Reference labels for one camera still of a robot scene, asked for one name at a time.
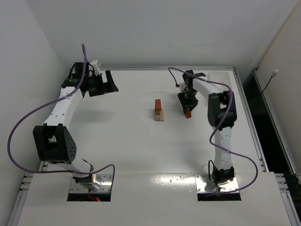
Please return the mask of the red-brown wedge block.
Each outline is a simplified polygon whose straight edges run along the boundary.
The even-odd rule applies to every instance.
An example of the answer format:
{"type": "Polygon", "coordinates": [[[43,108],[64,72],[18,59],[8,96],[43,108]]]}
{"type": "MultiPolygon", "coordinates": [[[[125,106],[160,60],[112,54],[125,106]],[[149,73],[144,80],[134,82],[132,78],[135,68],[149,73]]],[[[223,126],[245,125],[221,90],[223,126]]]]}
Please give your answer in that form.
{"type": "Polygon", "coordinates": [[[187,119],[191,118],[192,117],[191,111],[187,111],[185,113],[185,116],[186,116],[187,119]]]}

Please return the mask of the red-brown arch block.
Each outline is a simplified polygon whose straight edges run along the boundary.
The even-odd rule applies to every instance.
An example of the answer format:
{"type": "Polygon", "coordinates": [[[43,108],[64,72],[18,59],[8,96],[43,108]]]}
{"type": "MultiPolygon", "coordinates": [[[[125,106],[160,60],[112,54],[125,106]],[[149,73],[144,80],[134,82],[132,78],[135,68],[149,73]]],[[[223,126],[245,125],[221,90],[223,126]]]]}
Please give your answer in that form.
{"type": "Polygon", "coordinates": [[[155,111],[160,112],[162,110],[161,100],[156,99],[155,100],[155,111]]]}

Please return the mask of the long light wood plank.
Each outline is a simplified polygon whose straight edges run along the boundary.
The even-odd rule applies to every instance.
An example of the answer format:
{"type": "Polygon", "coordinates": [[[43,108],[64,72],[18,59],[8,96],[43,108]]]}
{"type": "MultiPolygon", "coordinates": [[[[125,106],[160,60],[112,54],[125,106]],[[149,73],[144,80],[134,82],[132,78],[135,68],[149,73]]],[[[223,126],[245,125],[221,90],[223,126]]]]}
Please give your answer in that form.
{"type": "Polygon", "coordinates": [[[155,121],[161,121],[161,115],[155,115],[155,121]]]}

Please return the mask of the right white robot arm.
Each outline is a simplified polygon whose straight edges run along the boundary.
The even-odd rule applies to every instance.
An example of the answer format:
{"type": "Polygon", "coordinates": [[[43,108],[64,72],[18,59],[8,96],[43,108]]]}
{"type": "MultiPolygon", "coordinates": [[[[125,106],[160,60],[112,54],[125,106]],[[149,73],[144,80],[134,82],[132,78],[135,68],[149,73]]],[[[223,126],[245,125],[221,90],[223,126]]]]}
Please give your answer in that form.
{"type": "Polygon", "coordinates": [[[207,100],[207,118],[213,128],[209,142],[215,146],[215,158],[209,161],[213,169],[208,171],[209,180],[215,185],[232,181],[235,170],[231,160],[231,134],[237,120],[236,104],[233,92],[218,87],[220,83],[205,79],[204,73],[194,74],[192,70],[182,75],[183,82],[178,84],[178,99],[187,118],[198,105],[196,94],[200,93],[207,100]]]}

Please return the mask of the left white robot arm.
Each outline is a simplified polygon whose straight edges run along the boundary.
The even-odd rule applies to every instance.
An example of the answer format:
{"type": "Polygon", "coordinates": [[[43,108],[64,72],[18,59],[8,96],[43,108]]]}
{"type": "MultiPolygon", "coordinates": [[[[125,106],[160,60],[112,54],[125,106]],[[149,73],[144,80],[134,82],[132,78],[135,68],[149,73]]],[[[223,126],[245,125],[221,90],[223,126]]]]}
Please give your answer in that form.
{"type": "Polygon", "coordinates": [[[39,159],[70,171],[77,184],[90,190],[99,189],[101,178],[94,173],[91,163],[80,158],[69,126],[85,94],[95,97],[118,91],[111,72],[105,71],[107,81],[104,82],[99,66],[98,60],[86,64],[75,62],[62,83],[60,101],[44,123],[33,129],[39,159]]]}

